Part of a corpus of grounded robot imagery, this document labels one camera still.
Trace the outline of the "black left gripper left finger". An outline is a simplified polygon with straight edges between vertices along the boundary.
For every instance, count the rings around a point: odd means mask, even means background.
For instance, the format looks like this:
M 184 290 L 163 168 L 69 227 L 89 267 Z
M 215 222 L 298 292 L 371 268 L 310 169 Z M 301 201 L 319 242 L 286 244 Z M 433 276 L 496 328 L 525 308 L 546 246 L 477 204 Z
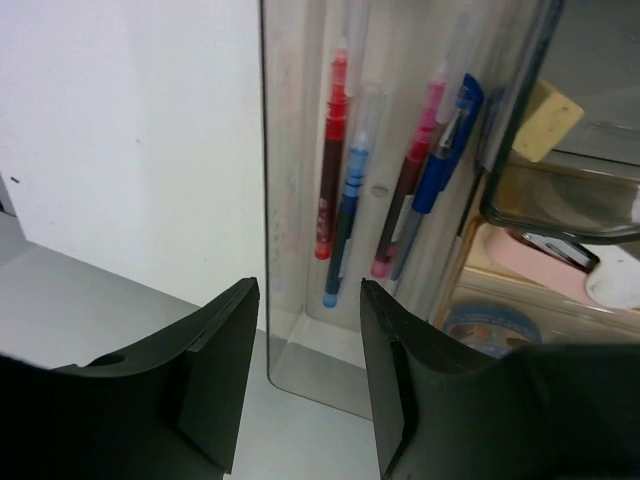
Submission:
M 85 366 L 1 360 L 5 479 L 229 474 L 259 310 L 254 278 Z

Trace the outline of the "red capped pen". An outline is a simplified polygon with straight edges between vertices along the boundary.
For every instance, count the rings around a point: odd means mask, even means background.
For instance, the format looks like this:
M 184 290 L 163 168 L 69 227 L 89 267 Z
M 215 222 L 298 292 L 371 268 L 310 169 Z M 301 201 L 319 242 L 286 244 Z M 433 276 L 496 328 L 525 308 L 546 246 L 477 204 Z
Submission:
M 331 256 L 349 102 L 361 80 L 370 10 L 369 1 L 343 3 L 341 33 L 330 64 L 314 247 L 318 260 Z

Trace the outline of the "blue capped pen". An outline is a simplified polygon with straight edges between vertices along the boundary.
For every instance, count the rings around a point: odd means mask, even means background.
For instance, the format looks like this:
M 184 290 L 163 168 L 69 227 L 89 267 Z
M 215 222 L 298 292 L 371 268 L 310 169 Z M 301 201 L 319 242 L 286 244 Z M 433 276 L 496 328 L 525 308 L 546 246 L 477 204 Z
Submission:
M 483 102 L 484 91 L 481 84 L 472 74 L 467 73 L 455 102 L 453 116 L 427 158 L 406 216 L 389 275 L 389 282 L 393 287 L 399 283 L 424 217 L 432 211 L 466 148 Z

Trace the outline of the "yellow eraser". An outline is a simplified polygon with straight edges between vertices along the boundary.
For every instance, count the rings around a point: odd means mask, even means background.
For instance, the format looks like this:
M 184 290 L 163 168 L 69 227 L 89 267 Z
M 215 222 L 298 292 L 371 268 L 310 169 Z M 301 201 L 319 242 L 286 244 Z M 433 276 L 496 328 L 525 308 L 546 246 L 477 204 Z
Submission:
M 542 161 L 584 116 L 584 109 L 545 80 L 538 80 L 512 151 L 531 163 Z

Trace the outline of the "blue refill pen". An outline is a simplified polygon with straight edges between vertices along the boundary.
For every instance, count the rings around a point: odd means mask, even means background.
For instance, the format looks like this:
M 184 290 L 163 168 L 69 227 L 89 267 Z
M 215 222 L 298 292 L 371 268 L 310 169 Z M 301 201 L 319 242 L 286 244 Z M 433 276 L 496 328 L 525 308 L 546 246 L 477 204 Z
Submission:
M 334 308 L 338 303 L 350 254 L 358 203 L 384 109 L 385 92 L 380 85 L 365 84 L 361 94 L 355 128 L 347 155 L 347 170 L 322 298 L 322 303 L 326 308 Z

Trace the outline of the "pink stapler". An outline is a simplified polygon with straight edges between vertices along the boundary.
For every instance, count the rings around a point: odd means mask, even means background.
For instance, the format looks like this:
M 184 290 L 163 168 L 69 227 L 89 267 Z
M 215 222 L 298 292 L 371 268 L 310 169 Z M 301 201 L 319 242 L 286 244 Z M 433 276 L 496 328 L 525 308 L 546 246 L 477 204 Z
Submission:
M 500 267 L 580 304 L 639 307 L 639 248 L 573 244 L 533 233 L 487 227 L 481 251 Z

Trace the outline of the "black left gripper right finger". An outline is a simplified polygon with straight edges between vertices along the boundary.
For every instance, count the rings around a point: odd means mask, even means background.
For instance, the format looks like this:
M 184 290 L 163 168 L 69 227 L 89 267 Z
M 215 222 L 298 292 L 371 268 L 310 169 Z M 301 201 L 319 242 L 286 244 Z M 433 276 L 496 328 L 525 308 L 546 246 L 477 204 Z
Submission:
M 382 478 L 638 477 L 637 345 L 530 345 L 495 359 L 369 280 L 360 321 Z

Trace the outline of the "pink refill pen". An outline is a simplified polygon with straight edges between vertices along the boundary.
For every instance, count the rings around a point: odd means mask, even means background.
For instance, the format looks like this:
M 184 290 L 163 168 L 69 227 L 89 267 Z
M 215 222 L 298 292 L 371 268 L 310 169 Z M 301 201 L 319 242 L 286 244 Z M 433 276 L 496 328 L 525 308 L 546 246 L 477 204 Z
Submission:
M 370 275 L 377 280 L 387 278 L 390 273 L 409 201 L 413 199 L 436 130 L 451 117 L 457 92 L 472 63 L 477 37 L 485 20 L 486 8 L 479 2 L 473 2 L 462 10 L 444 58 L 428 83 L 424 105 L 402 163 L 371 265 Z

